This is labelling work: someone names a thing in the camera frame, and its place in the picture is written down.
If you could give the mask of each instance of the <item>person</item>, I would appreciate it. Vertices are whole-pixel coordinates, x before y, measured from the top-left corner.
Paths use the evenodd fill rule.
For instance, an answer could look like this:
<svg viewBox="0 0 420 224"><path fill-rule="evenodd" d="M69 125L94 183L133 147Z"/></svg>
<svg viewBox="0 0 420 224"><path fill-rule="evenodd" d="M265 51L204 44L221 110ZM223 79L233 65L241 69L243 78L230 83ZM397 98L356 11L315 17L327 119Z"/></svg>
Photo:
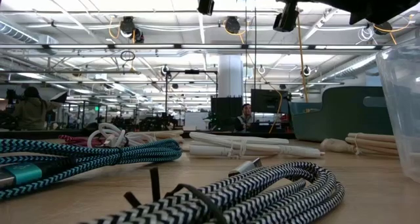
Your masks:
<svg viewBox="0 0 420 224"><path fill-rule="evenodd" d="M19 129L44 130L45 115L49 110L59 108L58 102L44 101L38 89L28 87L24 91L24 99L16 105L13 116L18 118Z"/></svg>
<svg viewBox="0 0 420 224"><path fill-rule="evenodd" d="M253 122L253 118L251 116L251 105L249 103L245 103L242 105L242 115L238 116L235 119L235 130L236 133L245 133L251 127L251 123Z"/></svg>

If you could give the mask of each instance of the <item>white pillar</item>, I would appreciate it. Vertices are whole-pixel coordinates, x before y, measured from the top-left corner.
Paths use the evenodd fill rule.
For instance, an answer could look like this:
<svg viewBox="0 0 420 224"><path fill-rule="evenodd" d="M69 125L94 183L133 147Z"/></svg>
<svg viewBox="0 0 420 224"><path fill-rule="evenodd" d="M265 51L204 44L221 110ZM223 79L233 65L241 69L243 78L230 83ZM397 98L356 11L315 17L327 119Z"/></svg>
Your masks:
<svg viewBox="0 0 420 224"><path fill-rule="evenodd" d="M218 97L242 97L243 64L240 55L219 56Z"/></svg>

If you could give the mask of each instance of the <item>braided cable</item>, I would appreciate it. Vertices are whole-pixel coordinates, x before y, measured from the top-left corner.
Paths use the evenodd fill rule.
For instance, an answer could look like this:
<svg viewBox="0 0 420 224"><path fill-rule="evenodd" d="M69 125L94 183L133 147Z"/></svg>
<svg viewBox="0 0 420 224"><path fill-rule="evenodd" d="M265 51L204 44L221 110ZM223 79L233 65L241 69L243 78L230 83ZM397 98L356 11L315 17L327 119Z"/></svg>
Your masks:
<svg viewBox="0 0 420 224"><path fill-rule="evenodd" d="M0 139L0 154L9 152L35 152L55 156L4 156L0 157L0 165L52 162L70 158L73 161L73 166L32 183L0 190L0 201L37 191L55 182L103 166L138 162L167 162L180 158L182 154L179 144L173 139L127 148L86 148L43 141Z"/></svg>
<svg viewBox="0 0 420 224"><path fill-rule="evenodd" d="M263 191L280 179L290 185ZM332 172L310 162L256 168L198 189L222 211L226 223L310 223L344 197ZM205 202L191 192L97 219L91 223L217 223Z"/></svg>

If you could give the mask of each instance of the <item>pink cable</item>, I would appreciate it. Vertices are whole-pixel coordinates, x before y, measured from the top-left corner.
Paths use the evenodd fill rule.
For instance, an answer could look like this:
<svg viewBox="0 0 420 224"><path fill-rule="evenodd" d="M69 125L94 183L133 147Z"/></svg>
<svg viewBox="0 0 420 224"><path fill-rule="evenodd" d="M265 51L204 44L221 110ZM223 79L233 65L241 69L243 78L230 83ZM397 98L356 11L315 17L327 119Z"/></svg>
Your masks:
<svg viewBox="0 0 420 224"><path fill-rule="evenodd" d="M77 145L77 146L87 146L86 137L72 137L68 135L59 135L59 139L64 139L65 143L63 145ZM102 146L105 142L105 139L94 138L92 140L92 146Z"/></svg>

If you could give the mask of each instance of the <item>woman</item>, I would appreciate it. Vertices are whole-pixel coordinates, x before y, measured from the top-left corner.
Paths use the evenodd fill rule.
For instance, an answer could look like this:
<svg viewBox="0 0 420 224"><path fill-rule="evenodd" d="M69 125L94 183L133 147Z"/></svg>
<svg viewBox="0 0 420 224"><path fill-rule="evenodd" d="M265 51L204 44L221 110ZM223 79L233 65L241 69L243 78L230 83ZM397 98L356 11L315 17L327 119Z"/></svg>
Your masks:
<svg viewBox="0 0 420 224"><path fill-rule="evenodd" d="M19 129L43 130L47 111L60 106L57 102L44 101L35 87L29 87L24 92L24 100L16 105L13 116L18 118Z"/></svg>

